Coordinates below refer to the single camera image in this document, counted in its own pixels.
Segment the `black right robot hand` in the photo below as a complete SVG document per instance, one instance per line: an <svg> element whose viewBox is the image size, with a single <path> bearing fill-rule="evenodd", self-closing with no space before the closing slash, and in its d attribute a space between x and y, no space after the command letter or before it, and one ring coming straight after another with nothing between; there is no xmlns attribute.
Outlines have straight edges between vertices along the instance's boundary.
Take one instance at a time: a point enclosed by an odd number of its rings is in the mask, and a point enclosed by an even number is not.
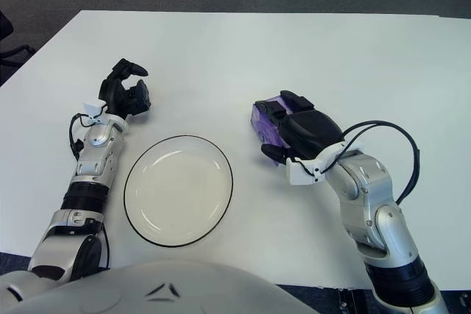
<svg viewBox="0 0 471 314"><path fill-rule="evenodd" d="M344 140L341 129L328 115L289 90L256 101L250 122L262 142L262 153L276 165L294 157L312 160L328 146Z"/></svg>

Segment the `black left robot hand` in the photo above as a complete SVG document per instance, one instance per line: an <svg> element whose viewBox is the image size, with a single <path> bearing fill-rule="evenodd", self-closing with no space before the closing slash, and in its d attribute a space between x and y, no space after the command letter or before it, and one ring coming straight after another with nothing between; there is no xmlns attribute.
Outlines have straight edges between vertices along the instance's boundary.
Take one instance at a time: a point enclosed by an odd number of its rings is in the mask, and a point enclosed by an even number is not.
<svg viewBox="0 0 471 314"><path fill-rule="evenodd" d="M120 59L102 82L99 99L107 105L107 113L126 120L128 115L138 115L149 110L149 91L142 79L126 89L122 82L130 76L148 76L145 68L125 59Z"/></svg>

